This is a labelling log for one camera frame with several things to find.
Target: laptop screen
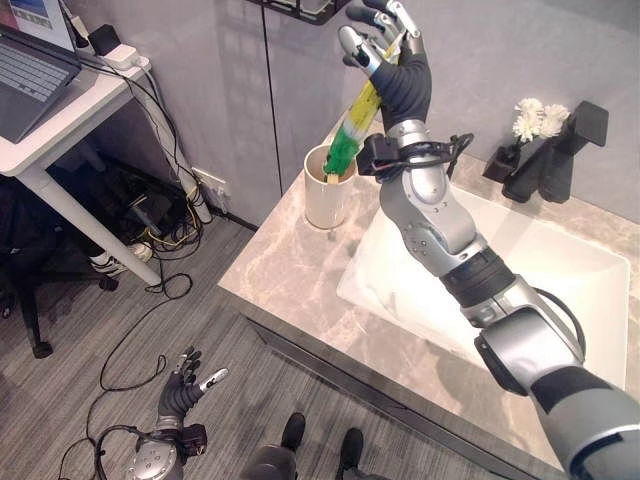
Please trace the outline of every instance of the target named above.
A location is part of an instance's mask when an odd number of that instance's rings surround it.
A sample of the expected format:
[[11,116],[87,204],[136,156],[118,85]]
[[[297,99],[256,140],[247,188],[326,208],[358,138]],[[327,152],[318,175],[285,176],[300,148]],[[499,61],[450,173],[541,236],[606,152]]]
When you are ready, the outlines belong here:
[[0,25],[74,51],[58,0],[0,0]]

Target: shoe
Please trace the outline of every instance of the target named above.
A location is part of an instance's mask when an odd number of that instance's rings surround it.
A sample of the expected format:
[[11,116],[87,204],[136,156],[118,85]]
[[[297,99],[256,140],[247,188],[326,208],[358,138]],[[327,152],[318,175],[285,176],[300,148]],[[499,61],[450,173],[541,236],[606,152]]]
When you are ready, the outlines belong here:
[[298,412],[291,415],[282,432],[282,442],[280,442],[280,446],[288,448],[295,453],[302,443],[305,425],[306,420],[304,415]]
[[[127,248],[133,253],[136,258],[142,260],[143,262],[148,262],[153,255],[153,250],[146,243],[133,243],[129,245]],[[93,258],[89,259],[91,263],[91,267],[98,273],[103,273],[108,277],[115,277],[120,273],[129,270],[122,263],[116,260],[114,257],[109,256],[105,263],[98,263]]]
[[345,470],[358,467],[360,457],[362,456],[362,446],[364,438],[362,432],[357,428],[350,428],[342,440],[340,448],[340,465],[338,465],[338,473],[336,480],[342,480],[342,474]]

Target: black shoe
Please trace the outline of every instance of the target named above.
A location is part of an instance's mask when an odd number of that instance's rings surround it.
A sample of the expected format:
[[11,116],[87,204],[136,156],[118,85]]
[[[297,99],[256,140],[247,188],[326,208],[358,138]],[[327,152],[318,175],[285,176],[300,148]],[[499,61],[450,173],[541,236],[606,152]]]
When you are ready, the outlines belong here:
[[362,432],[357,428],[350,428],[342,441],[340,448],[340,465],[338,465],[337,480],[342,480],[342,474],[345,470],[357,467],[362,455],[362,445],[364,439]]
[[291,415],[289,420],[287,420],[284,431],[282,432],[282,442],[280,445],[295,453],[302,443],[305,425],[306,421],[304,419],[304,415],[298,412]]

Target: wall outlet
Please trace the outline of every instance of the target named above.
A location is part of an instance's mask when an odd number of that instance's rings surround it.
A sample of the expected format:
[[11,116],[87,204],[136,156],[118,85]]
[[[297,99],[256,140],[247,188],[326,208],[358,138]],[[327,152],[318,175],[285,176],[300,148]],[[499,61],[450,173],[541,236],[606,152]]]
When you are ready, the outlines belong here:
[[193,174],[198,177],[198,179],[202,182],[203,185],[209,187],[209,189],[213,190],[217,194],[222,194],[225,197],[231,196],[231,191],[229,190],[229,184],[220,177],[216,177],[215,175],[210,174],[200,168],[193,167],[191,169]]

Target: white sink basin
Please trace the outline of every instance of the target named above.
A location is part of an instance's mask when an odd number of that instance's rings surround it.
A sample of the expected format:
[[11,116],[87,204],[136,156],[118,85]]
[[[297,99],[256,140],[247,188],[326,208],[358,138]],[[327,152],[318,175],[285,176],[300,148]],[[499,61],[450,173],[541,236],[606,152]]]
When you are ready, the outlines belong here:
[[[629,262],[559,228],[453,188],[478,231],[514,273],[562,299],[587,340],[585,366],[624,388]],[[456,301],[407,252],[382,210],[338,285],[338,295],[483,368],[478,331]],[[570,326],[569,319],[560,314]]]

